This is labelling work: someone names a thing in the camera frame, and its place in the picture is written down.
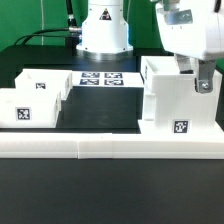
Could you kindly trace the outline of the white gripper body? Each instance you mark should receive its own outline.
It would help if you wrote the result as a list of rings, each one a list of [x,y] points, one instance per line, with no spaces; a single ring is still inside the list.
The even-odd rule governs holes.
[[[224,58],[224,0],[151,0],[163,48],[201,60]]]

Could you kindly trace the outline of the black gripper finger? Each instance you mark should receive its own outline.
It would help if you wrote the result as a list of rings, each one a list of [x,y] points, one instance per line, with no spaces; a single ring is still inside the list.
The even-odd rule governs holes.
[[[197,60],[195,67],[195,84],[196,91],[201,94],[213,91],[213,76],[216,68],[216,61]]]
[[[175,62],[181,74],[193,74],[195,59],[185,55],[175,54]]]

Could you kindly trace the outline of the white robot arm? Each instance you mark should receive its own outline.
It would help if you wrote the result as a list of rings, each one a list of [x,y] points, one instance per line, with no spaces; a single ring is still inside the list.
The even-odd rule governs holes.
[[[224,58],[224,0],[150,0],[155,4],[163,48],[181,70],[193,70],[196,91],[213,90],[216,61]],[[88,0],[79,54],[96,60],[130,54],[123,0]]]

